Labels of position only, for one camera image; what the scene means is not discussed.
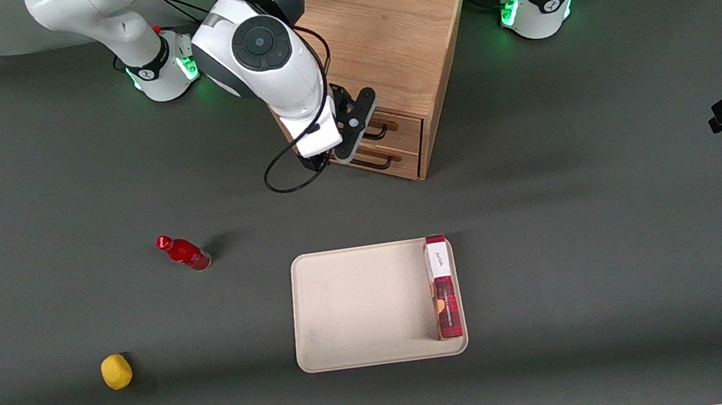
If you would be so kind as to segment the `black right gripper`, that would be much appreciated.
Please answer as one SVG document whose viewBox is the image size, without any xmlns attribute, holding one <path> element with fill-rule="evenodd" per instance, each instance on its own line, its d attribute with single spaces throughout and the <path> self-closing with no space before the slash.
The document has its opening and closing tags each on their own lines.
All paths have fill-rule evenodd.
<svg viewBox="0 0 722 405">
<path fill-rule="evenodd" d="M 348 92 L 333 86 L 327 92 L 323 114 L 316 120 L 312 112 L 307 120 L 295 122 L 297 156 L 309 170 L 317 171 L 323 160 L 348 164 L 355 156 L 356 144 L 348 120 L 351 110 Z"/>
</svg>

